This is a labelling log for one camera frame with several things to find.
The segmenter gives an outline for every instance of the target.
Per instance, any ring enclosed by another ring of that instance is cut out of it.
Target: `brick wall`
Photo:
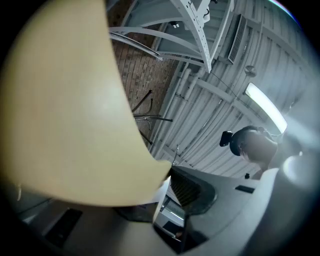
[[[120,0],[108,12],[110,27],[121,25],[130,5],[131,1]],[[149,26],[148,28],[157,30],[159,24]],[[129,33],[126,36],[148,47],[151,47],[155,39],[154,36],[138,33]],[[153,107],[150,115],[159,114],[178,62],[171,59],[158,60],[144,51],[122,42],[113,40],[112,45],[122,84],[131,109],[138,104],[149,90],[152,90],[152,95],[134,113],[147,112],[150,107],[150,100],[153,98]],[[152,121],[151,124],[151,128],[153,128],[155,121]],[[138,122],[137,125],[145,135],[151,136],[152,130],[148,130],[149,126],[147,122]]]

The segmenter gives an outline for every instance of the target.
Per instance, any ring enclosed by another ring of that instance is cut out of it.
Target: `white metal beam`
[[[230,103],[241,113],[243,113],[248,119],[250,119],[255,125],[261,126],[263,124],[262,120],[259,117],[257,117],[249,108],[247,108],[241,101],[235,99],[232,95],[201,79],[198,79],[196,83],[200,87],[207,89],[209,92],[216,94],[219,98]]]
[[[185,0],[170,0],[171,3],[176,7],[181,16],[183,17],[184,23],[192,32],[192,35],[196,41],[196,44],[200,50],[204,67],[208,73],[211,71],[211,57],[208,49],[207,39],[204,33],[203,25],[201,26],[200,19],[203,16],[198,16],[197,10],[191,1]]]
[[[196,45],[183,40],[177,36],[174,36],[172,34],[164,33],[158,30],[153,30],[153,29],[148,29],[148,28],[143,28],[143,27],[132,27],[132,26],[113,26],[109,28],[110,32],[132,32],[132,33],[140,33],[140,34],[146,34],[146,35],[151,35],[163,39],[167,39],[169,41],[172,41],[174,43],[177,43],[179,45],[182,45],[195,53],[199,54],[199,49]]]
[[[175,52],[175,51],[168,51],[168,50],[157,50],[157,53],[159,53],[159,54],[176,54],[176,55],[182,55],[182,56],[186,56],[186,57],[190,57],[190,58],[194,58],[194,59],[198,59],[198,60],[202,59],[200,56],[196,56],[196,55],[188,54],[188,53],[184,53],[184,52]]]
[[[128,27],[147,27],[165,22],[183,21],[184,18],[169,0],[139,4],[131,11]]]
[[[135,8],[137,2],[138,2],[138,0],[134,0],[134,1],[132,2],[132,4],[130,5],[128,11],[126,12],[126,14],[125,14],[125,16],[124,16],[124,18],[123,18],[123,20],[122,20],[122,22],[121,22],[121,26],[122,26],[122,27],[124,27],[124,26],[126,25],[126,23],[127,23],[127,21],[128,21],[128,18],[129,18],[129,16],[130,16],[132,10]]]
[[[165,54],[160,54],[159,57],[164,58],[164,59],[171,59],[171,60],[177,60],[177,61],[182,61],[182,62],[188,62],[200,67],[205,67],[205,64],[200,61],[196,61],[193,59],[189,58],[184,58],[184,57],[178,57],[178,56],[173,56],[173,55],[165,55]]]
[[[218,49],[218,46],[219,46],[219,43],[220,43],[220,40],[222,38],[222,35],[225,31],[225,28],[226,28],[226,25],[227,25],[227,22],[228,22],[228,17],[230,15],[230,12],[232,12],[235,8],[235,2],[234,0],[229,0],[228,1],[228,4],[226,6],[226,10],[225,10],[225,13],[223,15],[223,19],[222,19],[222,23],[220,25],[220,28],[218,30],[218,33],[216,35],[216,38],[214,40],[214,43],[213,43],[213,46],[210,50],[210,61],[212,62],[214,57],[215,57],[215,54],[216,54],[216,51]]]
[[[218,87],[215,87],[215,86],[214,86],[213,84],[211,84],[211,83],[208,83],[208,82],[206,82],[206,81],[203,81],[202,79],[198,79],[198,81],[197,81],[196,83],[197,83],[197,85],[199,85],[200,87],[205,88],[205,89],[207,89],[209,92],[211,92],[211,93],[219,96],[219,98],[223,99],[223,100],[226,101],[226,102],[231,103],[231,102],[233,101],[233,99],[234,99],[230,94],[224,92],[223,90],[219,89]]]

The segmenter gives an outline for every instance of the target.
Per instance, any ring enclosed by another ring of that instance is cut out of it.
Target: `ventilation grille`
[[[232,64],[234,63],[237,53],[239,51],[240,43],[241,43],[242,37],[244,36],[246,26],[247,26],[247,19],[241,15],[238,28],[236,30],[235,37],[231,46],[231,50],[228,55],[228,60],[231,61]]]
[[[178,172],[171,176],[171,188],[182,208],[193,203],[201,193],[198,184]]]

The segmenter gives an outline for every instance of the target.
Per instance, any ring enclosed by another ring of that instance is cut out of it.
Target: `cable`
[[[206,10],[207,10],[208,12],[207,12],[205,15],[203,15],[203,17],[209,14],[209,9],[207,8]]]
[[[216,78],[218,78],[219,81],[222,82],[222,83],[231,91],[231,93],[235,96],[236,99],[238,99],[239,101],[241,101],[247,108],[251,109],[251,110],[255,113],[255,115],[256,115],[257,117],[259,117],[262,121],[265,121],[256,111],[254,111],[254,110],[248,105],[248,103],[246,103],[246,102],[244,102],[242,99],[240,99],[240,98],[234,93],[234,91],[233,91],[228,85],[225,84],[225,82],[223,82],[223,81],[222,81],[219,77],[217,77],[214,73],[211,73],[211,74],[214,75]]]

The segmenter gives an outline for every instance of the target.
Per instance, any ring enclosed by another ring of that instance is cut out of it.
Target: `black camera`
[[[224,131],[222,133],[221,136],[221,140],[220,140],[220,147],[225,147],[228,146],[229,143],[231,142],[231,138],[232,138],[233,133],[231,131]]]

